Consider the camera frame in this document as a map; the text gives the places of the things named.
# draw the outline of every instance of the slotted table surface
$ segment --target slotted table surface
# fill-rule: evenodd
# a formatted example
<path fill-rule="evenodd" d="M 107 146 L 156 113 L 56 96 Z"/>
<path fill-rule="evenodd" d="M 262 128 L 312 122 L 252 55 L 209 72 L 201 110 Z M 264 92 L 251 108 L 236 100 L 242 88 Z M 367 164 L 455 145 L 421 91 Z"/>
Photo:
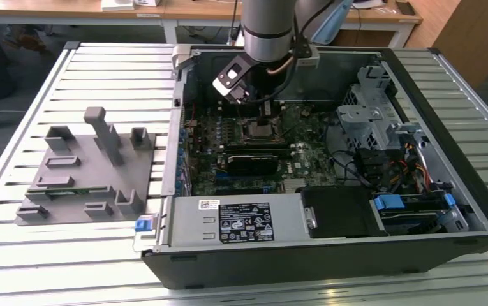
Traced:
<path fill-rule="evenodd" d="M 46 148 L 41 137 L 48 126 L 67 124 L 73 134 L 92 134 L 81 123 L 88 106 L 105 108 L 105 121 L 117 132 L 139 125 L 156 134 L 147 210 L 159 210 L 171 52 L 169 45 L 100 43 L 63 51 L 0 158 L 0 305 L 430 305 L 446 299 L 488 304 L 488 253 L 462 256 L 415 275 L 169 291 L 132 251 L 133 222 L 12 224 Z M 441 57 L 418 50 L 395 54 L 488 185 L 488 108 L 447 73 Z M 415 120 L 407 102 L 398 100 Z"/>

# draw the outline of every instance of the desk leg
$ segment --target desk leg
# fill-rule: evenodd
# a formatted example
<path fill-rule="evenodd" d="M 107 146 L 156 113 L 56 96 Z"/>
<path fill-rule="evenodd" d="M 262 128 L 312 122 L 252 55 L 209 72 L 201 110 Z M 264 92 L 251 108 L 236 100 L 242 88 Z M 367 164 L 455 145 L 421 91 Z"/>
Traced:
<path fill-rule="evenodd" d="M 389 48 L 403 48 L 407 38 L 410 37 L 414 24 L 398 24 L 398 29 L 389 42 Z"/>
<path fill-rule="evenodd" d="M 176 20 L 161 20 L 161 26 L 164 28 L 165 43 L 176 44 L 175 27 Z"/>

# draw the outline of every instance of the blue latch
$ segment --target blue latch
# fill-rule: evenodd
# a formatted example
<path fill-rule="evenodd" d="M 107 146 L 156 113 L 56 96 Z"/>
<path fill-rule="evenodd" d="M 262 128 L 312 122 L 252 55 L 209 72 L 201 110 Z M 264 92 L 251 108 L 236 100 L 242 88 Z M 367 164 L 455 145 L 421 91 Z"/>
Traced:
<path fill-rule="evenodd" d="M 152 230 L 152 220 L 137 219 L 133 224 L 133 231 L 151 231 Z"/>
<path fill-rule="evenodd" d="M 450 207 L 455 205 L 455 199 L 454 196 L 451 196 L 451 193 L 445 194 L 445 201 Z"/>
<path fill-rule="evenodd" d="M 377 210 L 403 208 L 405 204 L 398 194 L 381 194 L 374 198 Z"/>

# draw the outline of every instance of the warning label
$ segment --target warning label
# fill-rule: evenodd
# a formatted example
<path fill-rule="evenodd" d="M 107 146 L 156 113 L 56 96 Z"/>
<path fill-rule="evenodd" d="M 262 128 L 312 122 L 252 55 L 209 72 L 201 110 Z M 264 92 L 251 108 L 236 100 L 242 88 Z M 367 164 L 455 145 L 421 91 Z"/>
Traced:
<path fill-rule="evenodd" d="M 219 241 L 272 241 L 270 203 L 219 205 Z"/>

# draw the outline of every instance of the green circuit board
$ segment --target green circuit board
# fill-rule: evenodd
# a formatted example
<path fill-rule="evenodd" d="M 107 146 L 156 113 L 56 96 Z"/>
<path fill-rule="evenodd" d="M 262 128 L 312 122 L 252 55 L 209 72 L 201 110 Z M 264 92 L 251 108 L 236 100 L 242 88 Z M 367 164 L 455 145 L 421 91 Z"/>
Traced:
<path fill-rule="evenodd" d="M 219 146 L 226 143 L 244 143 L 244 123 L 247 118 L 207 115 L 197 118 L 199 127 L 193 129 L 188 148 L 191 168 L 191 194 L 286 193 L 283 182 L 300 179 L 306 186 L 331 186 L 336 176 L 324 149 L 323 132 L 327 113 L 312 113 L 310 106 L 291 104 L 272 120 L 276 136 L 270 142 L 288 143 L 292 149 L 290 158 L 279 159 L 272 175 L 230 176 L 219 166 Z M 216 137 L 216 127 L 222 127 Z"/>

